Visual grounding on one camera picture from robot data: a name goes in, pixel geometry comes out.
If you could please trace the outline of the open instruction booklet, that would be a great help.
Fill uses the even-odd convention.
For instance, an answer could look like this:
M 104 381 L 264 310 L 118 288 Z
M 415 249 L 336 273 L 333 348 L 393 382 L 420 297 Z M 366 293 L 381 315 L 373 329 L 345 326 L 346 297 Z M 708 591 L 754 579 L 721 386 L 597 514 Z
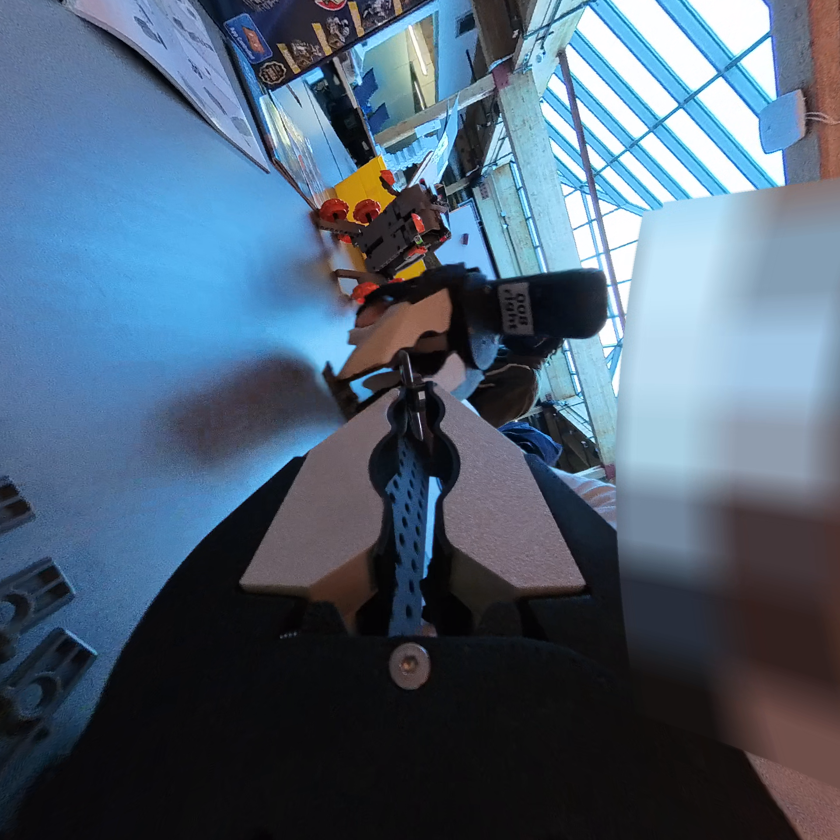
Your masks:
M 201 15 L 185 1 L 65 1 L 80 18 L 132 48 L 204 119 L 264 172 L 270 163 Z

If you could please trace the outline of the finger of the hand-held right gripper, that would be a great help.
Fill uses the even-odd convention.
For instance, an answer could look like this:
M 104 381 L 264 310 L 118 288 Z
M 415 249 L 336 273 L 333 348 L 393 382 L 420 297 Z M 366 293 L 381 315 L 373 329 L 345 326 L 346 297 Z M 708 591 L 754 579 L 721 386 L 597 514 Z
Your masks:
M 444 353 L 441 364 L 434 353 L 409 355 L 414 371 L 425 383 L 440 385 L 457 396 L 469 392 L 469 370 L 457 353 Z M 397 354 L 390 360 L 352 360 L 349 356 L 337 371 L 337 377 L 350 383 L 359 398 L 382 398 L 402 387 Z
M 350 358 L 390 360 L 398 351 L 411 349 L 426 333 L 446 333 L 453 310 L 448 290 L 440 290 L 416 303 L 397 303 L 369 328 Z

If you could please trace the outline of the grey brick plate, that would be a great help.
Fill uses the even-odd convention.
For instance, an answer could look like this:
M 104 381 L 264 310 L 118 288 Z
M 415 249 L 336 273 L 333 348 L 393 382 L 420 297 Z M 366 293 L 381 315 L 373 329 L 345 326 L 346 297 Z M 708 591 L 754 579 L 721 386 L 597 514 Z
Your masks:
M 58 627 L 2 680 L 2 778 L 49 737 L 56 712 L 97 656 L 78 636 Z
M 58 564 L 45 557 L 1 580 L 1 662 L 15 657 L 21 636 L 69 604 L 75 592 Z
M 33 508 L 15 483 L 7 476 L 1 477 L 1 534 L 31 522 L 34 518 Z

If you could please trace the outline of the blue denim cloth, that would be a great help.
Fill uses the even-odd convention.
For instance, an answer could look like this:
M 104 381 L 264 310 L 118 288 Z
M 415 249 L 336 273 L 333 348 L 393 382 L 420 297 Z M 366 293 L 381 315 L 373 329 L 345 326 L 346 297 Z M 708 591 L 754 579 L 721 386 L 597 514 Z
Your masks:
M 510 422 L 499 426 L 498 431 L 525 454 L 540 459 L 547 467 L 558 469 L 563 447 L 530 423 Z

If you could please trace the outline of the dark perforated brick plate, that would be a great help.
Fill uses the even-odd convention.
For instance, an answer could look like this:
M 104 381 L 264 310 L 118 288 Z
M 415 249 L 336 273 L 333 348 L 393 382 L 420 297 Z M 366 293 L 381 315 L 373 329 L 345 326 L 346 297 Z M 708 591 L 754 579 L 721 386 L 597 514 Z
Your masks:
M 333 400 L 336 402 L 343 419 L 349 422 L 359 411 L 360 399 L 350 383 L 338 379 L 330 362 L 322 369 L 322 378 Z

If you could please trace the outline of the white wall device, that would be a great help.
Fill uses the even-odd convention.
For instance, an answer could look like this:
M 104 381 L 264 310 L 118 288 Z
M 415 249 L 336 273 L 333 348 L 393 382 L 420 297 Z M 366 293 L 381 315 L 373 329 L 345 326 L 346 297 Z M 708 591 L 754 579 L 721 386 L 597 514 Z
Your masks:
M 795 89 L 768 103 L 759 113 L 759 142 L 764 154 L 782 152 L 806 135 L 803 90 Z

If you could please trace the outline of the grey desk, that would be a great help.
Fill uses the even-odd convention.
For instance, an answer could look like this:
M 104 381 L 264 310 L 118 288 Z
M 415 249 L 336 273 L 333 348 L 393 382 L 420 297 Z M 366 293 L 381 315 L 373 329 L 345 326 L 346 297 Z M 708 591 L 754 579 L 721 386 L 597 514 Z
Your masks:
M 98 657 L 2 780 L 2 825 L 67 753 L 132 630 L 219 522 L 342 423 L 353 312 L 305 202 L 147 61 L 60 2 L 2 2 L 2 476 Z

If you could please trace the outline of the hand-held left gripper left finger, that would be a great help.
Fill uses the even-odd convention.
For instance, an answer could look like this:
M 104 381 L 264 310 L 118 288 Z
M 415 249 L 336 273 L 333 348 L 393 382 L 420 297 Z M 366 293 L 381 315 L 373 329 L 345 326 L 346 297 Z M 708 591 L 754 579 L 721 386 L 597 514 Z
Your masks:
M 384 515 L 370 462 L 392 431 L 398 396 L 386 392 L 308 452 L 239 581 L 245 592 L 330 603 L 356 632 L 358 611 L 377 592 L 371 553 Z

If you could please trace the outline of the whiteboard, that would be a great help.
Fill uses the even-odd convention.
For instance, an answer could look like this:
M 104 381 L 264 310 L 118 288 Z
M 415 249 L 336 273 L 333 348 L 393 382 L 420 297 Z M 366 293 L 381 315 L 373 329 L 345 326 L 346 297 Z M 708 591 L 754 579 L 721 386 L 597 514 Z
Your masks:
M 448 225 L 453 250 L 447 261 L 463 263 L 468 269 L 477 269 L 491 280 L 498 279 L 497 266 L 475 200 L 470 198 L 451 211 Z

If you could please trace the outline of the small dark axle brick piece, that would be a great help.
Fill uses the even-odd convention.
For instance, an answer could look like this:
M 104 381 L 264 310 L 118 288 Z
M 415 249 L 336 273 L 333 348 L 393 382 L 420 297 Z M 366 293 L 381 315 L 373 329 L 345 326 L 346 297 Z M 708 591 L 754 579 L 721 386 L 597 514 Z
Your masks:
M 427 423 L 427 392 L 424 379 L 414 371 L 407 350 L 399 350 L 397 361 L 402 380 L 407 431 L 416 446 L 430 458 L 434 453 L 434 441 Z

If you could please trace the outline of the yellow box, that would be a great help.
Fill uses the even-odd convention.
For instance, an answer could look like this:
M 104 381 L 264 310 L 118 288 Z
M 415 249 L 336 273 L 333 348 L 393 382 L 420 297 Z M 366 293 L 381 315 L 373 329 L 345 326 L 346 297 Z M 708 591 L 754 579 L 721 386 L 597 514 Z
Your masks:
M 349 206 L 348 222 L 355 223 L 354 209 L 358 203 L 376 202 L 383 213 L 395 200 L 395 196 L 382 185 L 382 172 L 386 170 L 381 156 L 364 164 L 353 174 L 329 190 L 329 196 L 337 198 Z M 347 267 L 352 270 L 366 271 L 366 256 L 358 247 L 345 242 L 340 234 L 326 234 L 328 244 L 335 251 L 331 257 L 334 269 Z

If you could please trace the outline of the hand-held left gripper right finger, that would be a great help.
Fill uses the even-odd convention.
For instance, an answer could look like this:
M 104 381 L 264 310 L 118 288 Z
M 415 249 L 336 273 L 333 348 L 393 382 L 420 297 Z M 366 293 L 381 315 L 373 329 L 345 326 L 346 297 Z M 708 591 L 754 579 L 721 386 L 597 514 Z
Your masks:
M 435 504 L 427 621 L 478 623 L 496 604 L 586 595 L 586 581 L 525 454 L 427 384 Z

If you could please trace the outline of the dark printed toy kit box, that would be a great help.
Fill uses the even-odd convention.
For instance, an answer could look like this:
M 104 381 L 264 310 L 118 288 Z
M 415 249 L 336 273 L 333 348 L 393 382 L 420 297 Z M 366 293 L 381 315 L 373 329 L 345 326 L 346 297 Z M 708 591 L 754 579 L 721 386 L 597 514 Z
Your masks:
M 374 136 L 388 119 L 372 109 L 378 89 L 363 70 L 364 49 L 411 24 L 428 2 L 202 1 L 224 37 L 269 160 L 310 207 L 329 191 L 312 142 L 280 101 L 287 90 L 302 109 L 321 111 L 317 130 L 329 125 L 355 164 L 375 157 Z

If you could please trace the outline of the brick vehicle with orange wheels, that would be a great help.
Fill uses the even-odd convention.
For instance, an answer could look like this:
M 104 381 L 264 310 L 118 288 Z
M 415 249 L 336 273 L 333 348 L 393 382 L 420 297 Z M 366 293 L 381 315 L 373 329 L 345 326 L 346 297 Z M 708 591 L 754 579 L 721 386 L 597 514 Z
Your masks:
M 394 174 L 379 170 L 380 184 L 391 197 L 383 206 L 365 198 L 353 209 L 335 197 L 313 211 L 315 226 L 336 236 L 363 256 L 364 269 L 334 269 L 337 280 L 353 279 L 350 299 L 358 304 L 377 288 L 400 281 L 401 274 L 434 252 L 451 238 L 448 203 L 442 184 L 425 180 L 396 189 Z

